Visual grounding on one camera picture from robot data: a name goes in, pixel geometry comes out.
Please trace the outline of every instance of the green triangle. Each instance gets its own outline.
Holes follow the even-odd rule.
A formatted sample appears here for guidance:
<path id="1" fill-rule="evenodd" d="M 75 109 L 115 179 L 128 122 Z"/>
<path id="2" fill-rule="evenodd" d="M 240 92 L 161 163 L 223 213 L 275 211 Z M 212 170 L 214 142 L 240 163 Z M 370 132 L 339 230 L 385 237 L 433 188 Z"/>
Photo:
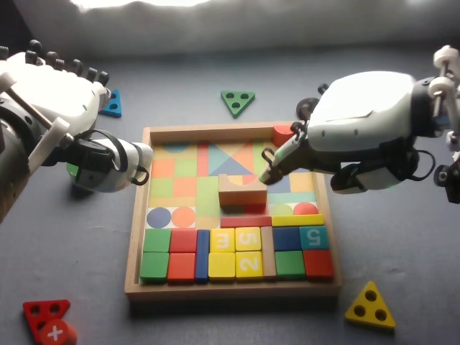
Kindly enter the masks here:
<path id="1" fill-rule="evenodd" d="M 256 94 L 254 92 L 222 91 L 221 97 L 231 115 L 236 119 L 256 98 Z"/>

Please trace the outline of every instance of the dark blue rectangular block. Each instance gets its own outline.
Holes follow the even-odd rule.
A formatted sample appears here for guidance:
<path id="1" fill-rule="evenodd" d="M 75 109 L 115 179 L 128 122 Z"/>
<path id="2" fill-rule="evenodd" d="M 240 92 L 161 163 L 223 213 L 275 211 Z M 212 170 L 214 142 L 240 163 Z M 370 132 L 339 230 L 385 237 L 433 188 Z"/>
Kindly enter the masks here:
<path id="1" fill-rule="evenodd" d="M 273 242 L 276 252 L 302 250 L 299 228 L 273 228 Z"/>
<path id="2" fill-rule="evenodd" d="M 209 230 L 198 230 L 196 240 L 196 282 L 208 282 Z"/>

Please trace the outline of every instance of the red rectangular block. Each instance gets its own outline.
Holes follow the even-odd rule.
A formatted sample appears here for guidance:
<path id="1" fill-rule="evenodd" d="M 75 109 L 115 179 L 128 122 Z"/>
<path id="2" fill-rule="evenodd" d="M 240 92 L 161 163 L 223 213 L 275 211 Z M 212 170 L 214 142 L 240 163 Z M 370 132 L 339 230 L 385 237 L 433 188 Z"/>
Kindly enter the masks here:
<path id="1" fill-rule="evenodd" d="M 195 280 L 195 253 L 171 253 L 167 267 L 168 282 Z"/>
<path id="2" fill-rule="evenodd" d="M 271 226 L 270 216 L 222 217 L 221 228 L 242 228 L 248 226 Z"/>
<path id="3" fill-rule="evenodd" d="M 332 279 L 334 278 L 334 264 L 331 252 L 327 249 L 304 250 L 303 264 L 307 279 Z"/>
<path id="4" fill-rule="evenodd" d="M 195 229 L 172 229 L 170 253 L 195 253 L 196 234 Z"/>

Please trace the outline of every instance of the plus sign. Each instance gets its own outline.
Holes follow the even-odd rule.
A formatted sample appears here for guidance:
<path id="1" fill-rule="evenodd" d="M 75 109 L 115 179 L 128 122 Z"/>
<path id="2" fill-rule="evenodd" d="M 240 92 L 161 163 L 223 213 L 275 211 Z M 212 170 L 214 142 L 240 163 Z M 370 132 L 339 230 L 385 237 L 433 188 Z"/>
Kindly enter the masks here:
<path id="1" fill-rule="evenodd" d="M 58 328 L 56 326 L 53 326 L 52 327 L 52 332 L 48 333 L 48 336 L 52 336 L 52 340 L 58 341 L 58 335 L 61 334 L 62 332 L 63 332 L 62 329 L 60 329 L 58 331 Z"/>

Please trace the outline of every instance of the yellow cube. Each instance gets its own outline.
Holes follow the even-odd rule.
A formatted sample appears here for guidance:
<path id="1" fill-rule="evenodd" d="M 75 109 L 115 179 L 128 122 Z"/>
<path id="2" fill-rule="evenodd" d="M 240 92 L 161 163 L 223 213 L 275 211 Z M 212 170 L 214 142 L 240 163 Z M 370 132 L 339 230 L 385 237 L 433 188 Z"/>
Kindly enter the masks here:
<path id="1" fill-rule="evenodd" d="M 235 253 L 209 253 L 208 276 L 211 280 L 235 278 Z"/>
<path id="2" fill-rule="evenodd" d="M 260 228 L 236 228 L 235 242 L 237 252 L 254 252 L 262 250 Z"/>
<path id="3" fill-rule="evenodd" d="M 262 278 L 262 252 L 236 253 L 236 278 Z"/>
<path id="4" fill-rule="evenodd" d="M 235 253 L 235 229 L 212 229 L 211 253 Z"/>

